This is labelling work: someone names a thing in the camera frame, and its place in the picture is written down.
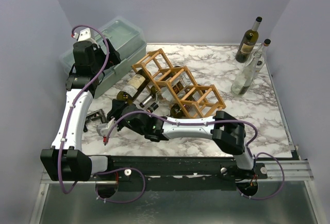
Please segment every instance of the bottle neck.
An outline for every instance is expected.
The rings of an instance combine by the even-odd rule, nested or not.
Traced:
[[[254,24],[253,24],[253,26],[252,26],[252,31],[257,31],[258,30],[258,28],[259,28],[259,25],[260,25],[260,22],[258,22],[258,21],[255,21],[254,22]]]
[[[255,56],[256,58],[261,58],[262,55],[265,55],[265,54],[266,54],[267,48],[268,48],[268,46],[265,46],[264,44],[262,44],[262,45],[258,48],[258,50],[256,50],[256,51],[254,52],[254,56]]]

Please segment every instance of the marble tabletop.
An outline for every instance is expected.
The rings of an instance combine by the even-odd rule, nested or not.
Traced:
[[[234,97],[230,86],[242,67],[242,64],[235,60],[237,46],[149,44],[146,49],[152,51],[159,48],[163,49],[173,65],[186,65],[198,84],[214,84],[226,104],[224,111],[237,119],[251,122],[258,128],[259,136],[249,146],[253,154],[267,152],[278,158],[292,157],[266,65],[246,94],[243,97]],[[151,67],[150,72],[156,72],[156,68]],[[111,100],[132,75],[134,73],[130,71],[101,97],[94,99],[89,112],[103,109],[107,114],[111,109]],[[138,106],[147,95],[147,90],[144,90],[135,104]],[[160,106],[155,114],[168,115],[169,107]],[[103,138],[96,132],[96,125],[99,123],[100,121],[88,123],[88,132],[83,134],[82,151],[87,155],[231,157],[211,140],[182,138],[156,143],[127,128],[116,133],[109,140],[109,144],[104,146]],[[250,127],[245,130],[247,139],[253,136],[254,131]]]

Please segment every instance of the wooden wine rack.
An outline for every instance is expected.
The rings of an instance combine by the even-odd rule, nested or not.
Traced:
[[[160,59],[156,59],[158,55],[162,56],[165,65],[167,66],[166,68],[163,68],[161,66],[160,62],[158,61]],[[146,66],[150,62],[154,62],[158,68],[158,71],[153,75],[151,75],[151,73],[146,68]],[[221,98],[218,90],[214,85],[210,85],[210,86],[198,85],[198,83],[196,82],[195,78],[192,76],[188,67],[187,66],[173,67],[172,63],[167,58],[166,54],[162,49],[148,52],[140,61],[132,65],[132,68],[134,72],[137,72],[139,69],[143,69],[143,71],[148,76],[150,82],[152,82],[152,84],[157,88],[158,91],[160,91],[161,87],[166,87],[172,94],[175,102],[181,107],[182,111],[184,112],[187,118],[209,117],[215,115],[216,111],[226,108],[223,99]],[[186,73],[187,76],[190,78],[191,85],[186,86],[185,88],[186,94],[180,99],[176,95],[172,87],[172,82],[177,77],[180,77],[181,74],[184,73]],[[166,78],[169,74],[173,76],[170,79],[164,80],[164,78]],[[196,92],[198,92],[200,95],[200,98],[198,100],[195,101],[187,100],[189,96],[193,95]],[[214,96],[216,97],[217,99],[216,103],[210,103],[209,100],[207,99],[207,96],[210,93],[213,93]],[[184,105],[191,106],[192,108],[190,108],[190,110],[195,111],[194,115],[190,115],[190,113],[186,110]],[[209,110],[207,110],[206,113],[204,111],[205,113],[204,114],[203,110],[205,108],[209,108]]]

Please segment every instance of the white wall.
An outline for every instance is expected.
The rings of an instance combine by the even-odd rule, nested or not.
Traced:
[[[58,55],[72,45],[57,0],[0,1],[0,222],[28,223],[64,110]]]
[[[100,27],[122,15],[148,42],[240,43],[257,16],[261,40],[290,0],[59,0],[70,24]]]
[[[300,154],[330,220],[330,2],[291,0],[271,34],[269,65]]]

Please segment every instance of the red wire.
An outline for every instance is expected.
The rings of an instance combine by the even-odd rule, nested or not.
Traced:
[[[116,180],[117,185],[118,185],[119,184],[119,174],[118,174],[117,171],[115,172],[115,180]]]

